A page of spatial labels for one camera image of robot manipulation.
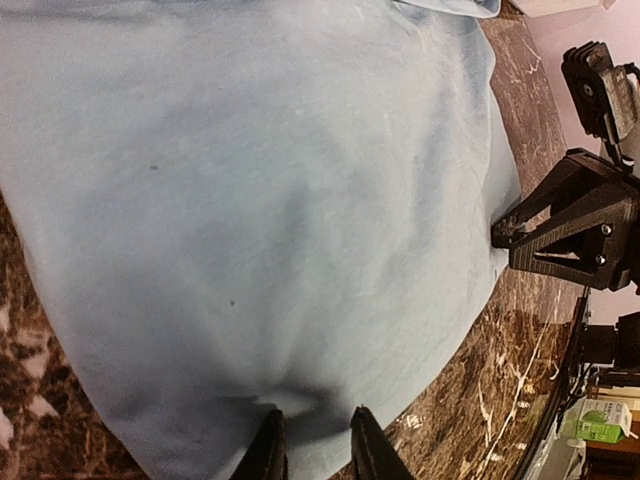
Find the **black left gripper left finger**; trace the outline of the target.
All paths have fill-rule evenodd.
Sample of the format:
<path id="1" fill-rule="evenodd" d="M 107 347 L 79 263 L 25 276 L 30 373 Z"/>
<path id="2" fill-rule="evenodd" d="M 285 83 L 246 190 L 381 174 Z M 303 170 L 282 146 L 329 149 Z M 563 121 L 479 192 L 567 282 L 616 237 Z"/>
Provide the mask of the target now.
<path id="1" fill-rule="evenodd" d="M 285 419 L 281 410 L 270 411 L 233 472 L 233 480 L 286 480 Z"/>

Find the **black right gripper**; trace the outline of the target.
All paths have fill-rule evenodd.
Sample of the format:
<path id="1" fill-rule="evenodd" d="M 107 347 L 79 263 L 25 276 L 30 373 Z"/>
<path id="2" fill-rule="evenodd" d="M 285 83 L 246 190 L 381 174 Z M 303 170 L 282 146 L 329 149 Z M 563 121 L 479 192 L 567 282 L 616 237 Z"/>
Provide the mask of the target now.
<path id="1" fill-rule="evenodd" d="M 631 219 L 628 198 L 581 198 L 606 181 L 631 186 Z M 526 223 L 547 207 L 551 217 L 525 234 Z M 515 270 L 597 290 L 635 284 L 639 294 L 639 177 L 630 167 L 583 148 L 570 149 L 526 198 L 492 224 L 491 244 L 509 248 L 509 266 Z"/>

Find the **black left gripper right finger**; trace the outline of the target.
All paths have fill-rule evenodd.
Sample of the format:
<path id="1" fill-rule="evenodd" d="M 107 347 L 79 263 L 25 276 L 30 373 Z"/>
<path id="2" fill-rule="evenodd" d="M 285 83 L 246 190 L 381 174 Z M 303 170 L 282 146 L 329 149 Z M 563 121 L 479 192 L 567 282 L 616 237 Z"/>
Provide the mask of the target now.
<path id="1" fill-rule="evenodd" d="M 367 407 L 356 408 L 350 427 L 351 457 L 357 479 L 414 479 Z"/>

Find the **blue cloth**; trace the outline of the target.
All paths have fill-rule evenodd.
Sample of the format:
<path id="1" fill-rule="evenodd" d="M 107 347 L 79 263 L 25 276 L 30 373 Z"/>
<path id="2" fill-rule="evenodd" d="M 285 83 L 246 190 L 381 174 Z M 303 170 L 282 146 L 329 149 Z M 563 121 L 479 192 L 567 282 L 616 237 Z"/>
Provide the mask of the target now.
<path id="1" fill-rule="evenodd" d="M 5 1 L 1 190 L 37 295 L 154 479 L 225 479 L 271 408 L 348 460 L 441 372 L 519 197 L 497 1 Z"/>

